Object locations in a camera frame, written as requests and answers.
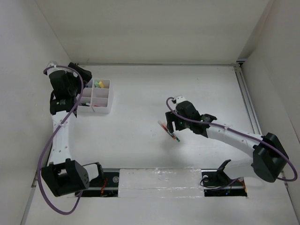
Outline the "yellow highlighter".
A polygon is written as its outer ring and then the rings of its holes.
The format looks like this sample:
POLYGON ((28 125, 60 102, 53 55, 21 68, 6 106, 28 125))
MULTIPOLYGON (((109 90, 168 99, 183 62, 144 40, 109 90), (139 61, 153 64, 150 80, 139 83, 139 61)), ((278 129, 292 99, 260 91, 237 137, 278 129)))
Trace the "yellow highlighter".
POLYGON ((100 88, 104 88, 105 87, 102 82, 98 82, 98 85, 99 85, 100 88))

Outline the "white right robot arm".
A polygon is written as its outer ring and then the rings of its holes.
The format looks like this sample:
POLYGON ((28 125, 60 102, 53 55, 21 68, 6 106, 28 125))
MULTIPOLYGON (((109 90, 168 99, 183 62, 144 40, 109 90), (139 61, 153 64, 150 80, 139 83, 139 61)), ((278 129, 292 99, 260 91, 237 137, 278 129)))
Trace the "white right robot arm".
POLYGON ((256 135, 235 130, 213 115, 200 114, 182 96, 169 97, 166 102, 175 104, 175 109, 165 114, 167 129, 171 133, 189 129, 196 135, 223 142, 249 156, 240 161, 227 159, 216 169, 204 170, 202 182, 205 187, 229 186, 244 177, 257 177, 273 183, 280 178, 285 165, 291 163, 281 142, 272 133, 256 135))

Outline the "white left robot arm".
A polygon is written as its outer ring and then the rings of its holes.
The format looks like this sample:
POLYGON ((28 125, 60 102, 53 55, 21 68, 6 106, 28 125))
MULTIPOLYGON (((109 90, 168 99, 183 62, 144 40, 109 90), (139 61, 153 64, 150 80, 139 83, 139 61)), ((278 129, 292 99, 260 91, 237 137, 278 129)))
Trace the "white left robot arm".
POLYGON ((54 196, 78 194, 90 186, 105 182, 100 163, 80 165, 71 156, 72 132, 77 118, 78 99, 92 79, 92 74, 72 62, 66 67, 50 64, 44 71, 50 79, 50 114, 54 138, 50 141, 51 152, 47 166, 42 167, 41 176, 54 196))

